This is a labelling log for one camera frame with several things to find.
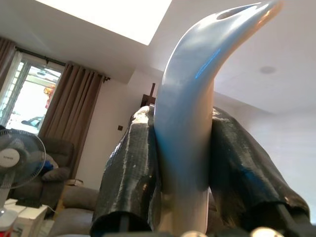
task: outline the ceiling light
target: ceiling light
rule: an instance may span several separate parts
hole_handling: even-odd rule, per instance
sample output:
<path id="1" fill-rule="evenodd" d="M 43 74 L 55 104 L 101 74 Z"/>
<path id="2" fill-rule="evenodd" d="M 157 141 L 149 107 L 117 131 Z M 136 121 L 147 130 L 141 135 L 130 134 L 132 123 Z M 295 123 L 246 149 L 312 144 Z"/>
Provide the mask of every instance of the ceiling light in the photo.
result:
<path id="1" fill-rule="evenodd" d="M 36 0 L 149 45 L 172 0 Z"/>

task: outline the parked car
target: parked car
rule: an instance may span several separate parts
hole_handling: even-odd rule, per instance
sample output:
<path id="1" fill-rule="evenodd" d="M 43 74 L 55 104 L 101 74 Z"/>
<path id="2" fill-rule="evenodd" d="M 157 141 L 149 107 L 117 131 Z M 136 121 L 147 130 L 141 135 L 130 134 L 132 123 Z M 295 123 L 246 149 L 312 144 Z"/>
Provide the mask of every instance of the parked car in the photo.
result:
<path id="1" fill-rule="evenodd" d="M 10 128 L 27 131 L 30 133 L 38 134 L 39 125 L 44 116 L 37 116 L 29 120 L 23 120 L 21 122 L 15 121 L 10 123 Z"/>

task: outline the white curved pipe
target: white curved pipe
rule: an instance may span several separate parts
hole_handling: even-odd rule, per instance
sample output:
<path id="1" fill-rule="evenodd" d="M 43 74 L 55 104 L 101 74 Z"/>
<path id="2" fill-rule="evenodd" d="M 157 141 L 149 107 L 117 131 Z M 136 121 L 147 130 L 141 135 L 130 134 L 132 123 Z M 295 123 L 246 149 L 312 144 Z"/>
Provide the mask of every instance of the white curved pipe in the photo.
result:
<path id="1" fill-rule="evenodd" d="M 271 0 L 205 17 L 175 47 L 158 91 L 155 132 L 161 152 L 163 191 L 171 195 L 173 234 L 205 233 L 207 143 L 213 82 L 229 55 L 281 9 Z"/>

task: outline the brown curtain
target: brown curtain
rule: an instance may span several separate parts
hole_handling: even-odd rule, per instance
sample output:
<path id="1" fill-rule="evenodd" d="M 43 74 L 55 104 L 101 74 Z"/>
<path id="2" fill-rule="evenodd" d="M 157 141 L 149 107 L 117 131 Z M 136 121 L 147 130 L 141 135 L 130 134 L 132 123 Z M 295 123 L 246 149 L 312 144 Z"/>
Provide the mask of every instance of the brown curtain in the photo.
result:
<path id="1" fill-rule="evenodd" d="M 0 38 L 0 90 L 3 87 L 14 53 L 15 43 L 8 39 Z"/>
<path id="2" fill-rule="evenodd" d="M 74 144 L 72 178 L 76 175 L 104 78 L 95 71 L 67 64 L 39 131 L 40 137 L 63 139 Z"/>

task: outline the white fan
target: white fan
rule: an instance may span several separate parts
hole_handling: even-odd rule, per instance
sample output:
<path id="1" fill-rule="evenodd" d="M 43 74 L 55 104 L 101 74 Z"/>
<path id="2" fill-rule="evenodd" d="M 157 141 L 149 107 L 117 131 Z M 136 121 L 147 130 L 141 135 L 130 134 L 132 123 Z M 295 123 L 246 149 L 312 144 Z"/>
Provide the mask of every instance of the white fan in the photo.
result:
<path id="1" fill-rule="evenodd" d="M 0 232 L 12 226 L 18 215 L 4 208 L 9 190 L 38 176 L 45 159 L 44 144 L 36 135 L 20 130 L 0 130 Z"/>

